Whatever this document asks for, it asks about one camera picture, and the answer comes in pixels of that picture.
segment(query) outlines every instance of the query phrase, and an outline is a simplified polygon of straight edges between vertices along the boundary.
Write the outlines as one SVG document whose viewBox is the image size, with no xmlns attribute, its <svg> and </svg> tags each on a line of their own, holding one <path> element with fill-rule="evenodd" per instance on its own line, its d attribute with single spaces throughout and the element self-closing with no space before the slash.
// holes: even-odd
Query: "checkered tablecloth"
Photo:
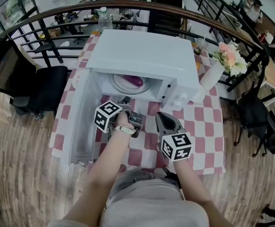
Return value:
<svg viewBox="0 0 275 227">
<path fill-rule="evenodd" d="M 91 35 L 78 59 L 77 68 L 72 71 L 68 80 L 50 139 L 49 147 L 52 149 L 52 155 L 54 156 L 61 157 L 64 136 L 69 133 L 67 120 L 71 108 L 71 100 L 75 92 L 73 85 L 76 84 L 76 82 L 73 82 L 73 78 L 78 80 L 75 74 L 86 68 L 99 36 L 99 34 Z M 201 78 L 211 66 L 208 54 L 204 52 L 201 56 L 195 56 L 195 60 L 201 64 Z M 103 96 L 101 103 L 107 100 L 118 102 L 120 98 Z M 162 153 L 157 151 L 158 134 L 155 114 L 158 111 L 162 111 L 178 118 L 186 131 L 190 133 L 190 140 L 195 147 L 192 149 L 188 161 L 199 175 L 225 172 L 222 110 L 215 87 L 206 92 L 206 96 L 201 103 L 189 102 L 179 112 L 165 110 L 160 107 L 159 103 L 143 100 L 131 99 L 130 105 L 135 112 L 146 116 L 146 123 L 139 137 L 131 139 L 120 171 L 138 167 L 151 172 L 161 172 L 163 166 L 173 168 L 172 162 L 163 158 Z M 95 141 L 94 159 L 97 159 L 106 146 L 108 135 L 98 130 Z"/>
</svg>

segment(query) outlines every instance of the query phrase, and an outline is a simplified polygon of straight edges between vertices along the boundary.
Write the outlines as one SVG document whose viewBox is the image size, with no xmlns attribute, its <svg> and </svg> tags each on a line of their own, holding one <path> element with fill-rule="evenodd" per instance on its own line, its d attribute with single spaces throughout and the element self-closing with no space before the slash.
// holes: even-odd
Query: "wooden handrail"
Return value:
<svg viewBox="0 0 275 227">
<path fill-rule="evenodd" d="M 223 32 L 230 34 L 231 36 L 238 38 L 239 40 L 245 42 L 246 44 L 248 44 L 251 47 L 257 47 L 258 49 L 262 50 L 262 47 L 259 44 L 250 40 L 243 34 L 223 25 L 222 23 L 220 23 L 216 20 L 205 17 L 201 14 L 198 14 L 198 13 L 186 10 L 186 9 L 181 9 L 178 7 L 166 5 L 166 4 L 161 4 L 161 3 L 156 3 L 156 2 L 136 1 L 136 0 L 99 0 L 99 1 L 79 3 L 76 5 L 72 5 L 72 6 L 58 7 L 58 8 L 51 9 L 51 10 L 42 12 L 40 14 L 37 14 L 33 17 L 30 17 L 16 25 L 14 25 L 10 29 L 7 29 L 2 34 L 0 34 L 0 38 L 13 32 L 14 30 L 19 29 L 20 27 L 22 27 L 24 25 L 30 24 L 32 22 L 38 21 L 38 20 L 46 18 L 46 17 L 51 17 L 56 14 L 77 11 L 77 10 L 98 9 L 100 7 L 155 10 L 155 11 L 163 11 L 163 12 L 167 12 L 167 13 L 173 13 L 178 16 L 181 16 L 182 18 L 188 18 L 188 19 L 194 20 L 196 22 L 208 25 L 210 27 L 215 27 L 218 30 L 221 30 Z"/>
<path fill-rule="evenodd" d="M 224 0 L 218 0 L 224 7 L 226 7 L 233 15 L 235 15 L 236 19 L 248 30 L 248 34 L 251 36 L 251 38 L 256 41 L 257 43 L 261 44 L 259 39 L 257 38 L 257 35 L 254 33 L 254 31 L 249 27 L 249 25 L 243 20 L 243 18 L 240 17 L 237 11 L 235 11 L 229 4 L 227 4 Z"/>
</svg>

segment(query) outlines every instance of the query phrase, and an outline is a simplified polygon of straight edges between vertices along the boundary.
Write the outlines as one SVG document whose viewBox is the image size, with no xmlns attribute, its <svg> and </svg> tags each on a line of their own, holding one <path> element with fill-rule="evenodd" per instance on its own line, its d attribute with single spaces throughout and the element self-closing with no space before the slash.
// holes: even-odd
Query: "shorts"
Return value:
<svg viewBox="0 0 275 227">
<path fill-rule="evenodd" d="M 114 182 L 114 185 L 109 195 L 109 199 L 113 198 L 118 192 L 131 186 L 136 182 L 147 181 L 152 179 L 161 179 L 167 183 L 173 184 L 176 187 L 178 187 L 178 184 L 176 181 L 169 178 L 165 178 L 165 176 L 162 174 L 145 172 L 141 170 L 130 170 L 130 171 L 125 171 L 116 177 L 116 180 Z"/>
</svg>

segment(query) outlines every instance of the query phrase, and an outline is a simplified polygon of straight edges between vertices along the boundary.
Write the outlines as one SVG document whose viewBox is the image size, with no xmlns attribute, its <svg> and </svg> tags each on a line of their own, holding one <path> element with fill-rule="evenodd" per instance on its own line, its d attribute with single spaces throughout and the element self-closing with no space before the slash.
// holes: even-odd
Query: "water bottle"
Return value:
<svg viewBox="0 0 275 227">
<path fill-rule="evenodd" d="M 102 33 L 105 29 L 113 29 L 112 20 L 106 7 L 101 7 L 98 15 L 98 26 L 100 33 Z"/>
</svg>

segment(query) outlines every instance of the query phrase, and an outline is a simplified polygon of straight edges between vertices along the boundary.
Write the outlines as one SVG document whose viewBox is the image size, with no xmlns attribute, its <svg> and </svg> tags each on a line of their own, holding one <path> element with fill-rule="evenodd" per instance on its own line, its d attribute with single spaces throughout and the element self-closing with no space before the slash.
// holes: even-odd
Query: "bracelet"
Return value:
<svg viewBox="0 0 275 227">
<path fill-rule="evenodd" d="M 117 126 L 123 126 L 123 127 L 127 127 L 127 128 L 129 128 L 130 130 L 132 130 L 129 126 L 127 126 L 127 125 L 125 125 L 125 124 L 117 124 L 116 126 L 115 126 L 115 128 L 117 127 Z"/>
<path fill-rule="evenodd" d="M 126 126 L 126 125 L 123 125 L 123 124 L 118 124 L 115 128 L 114 128 L 115 131 L 122 131 L 124 133 L 127 133 L 129 135 L 133 135 L 136 130 L 132 130 L 130 127 Z"/>
</svg>

